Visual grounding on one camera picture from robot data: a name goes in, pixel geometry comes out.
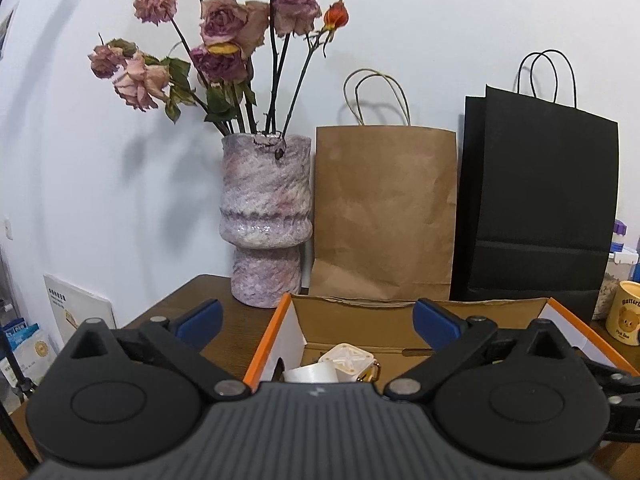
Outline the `dried pink rose bouquet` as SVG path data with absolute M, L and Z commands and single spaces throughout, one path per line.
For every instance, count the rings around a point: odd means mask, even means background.
M 277 118 L 277 100 L 293 39 L 306 44 L 306 58 L 326 50 L 349 21 L 337 0 L 322 9 L 319 0 L 198 0 L 200 42 L 178 37 L 184 58 L 158 58 L 122 38 L 101 41 L 88 56 L 93 76 L 109 81 L 119 99 L 146 113 L 163 110 L 178 122 L 183 107 L 197 106 L 223 136 L 248 133 L 282 140 L 291 121 Z M 271 86 L 266 118 L 255 116 L 253 56 L 267 46 Z

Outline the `blue white bag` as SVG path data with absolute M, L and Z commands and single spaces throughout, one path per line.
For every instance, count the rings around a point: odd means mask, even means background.
M 50 337 L 37 323 L 17 318 L 3 326 L 11 350 L 23 374 L 39 385 L 56 358 Z

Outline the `brown paper bag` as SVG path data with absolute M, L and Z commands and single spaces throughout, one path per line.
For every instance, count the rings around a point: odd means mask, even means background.
M 352 126 L 317 130 L 311 295 L 446 300 L 457 209 L 457 136 L 368 125 L 359 87 L 343 84 Z

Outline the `white booklet against wall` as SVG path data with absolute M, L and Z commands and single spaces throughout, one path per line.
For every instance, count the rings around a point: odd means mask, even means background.
M 107 299 L 50 274 L 44 274 L 43 281 L 63 344 L 87 318 L 100 318 L 111 330 L 116 328 L 112 304 Z

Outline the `yellow bear mug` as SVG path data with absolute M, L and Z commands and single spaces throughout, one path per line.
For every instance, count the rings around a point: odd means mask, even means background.
M 638 347 L 639 327 L 640 284 L 633 281 L 621 281 L 606 319 L 605 328 L 621 344 Z

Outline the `black paper bag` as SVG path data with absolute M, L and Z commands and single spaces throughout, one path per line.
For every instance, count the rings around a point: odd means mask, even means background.
M 618 125 L 534 94 L 465 100 L 450 297 L 550 297 L 589 322 L 608 264 Z

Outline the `purple white ceramic vase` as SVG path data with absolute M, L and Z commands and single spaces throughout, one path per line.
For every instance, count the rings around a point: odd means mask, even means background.
M 299 292 L 311 238 L 311 138 L 237 133 L 222 140 L 219 233 L 234 247 L 232 296 L 272 309 Z

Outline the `red orange cardboard box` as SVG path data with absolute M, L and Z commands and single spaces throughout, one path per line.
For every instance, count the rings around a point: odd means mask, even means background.
M 593 330 L 553 298 L 442 301 L 458 318 L 479 315 L 501 328 L 525 328 L 534 318 L 548 318 L 571 346 L 598 363 L 639 373 L 639 350 L 618 344 Z M 444 348 L 460 328 L 415 301 L 373 301 L 282 297 L 243 377 L 255 389 L 277 370 L 292 370 L 317 361 L 337 344 L 352 344 L 372 353 L 381 365 L 378 386 Z

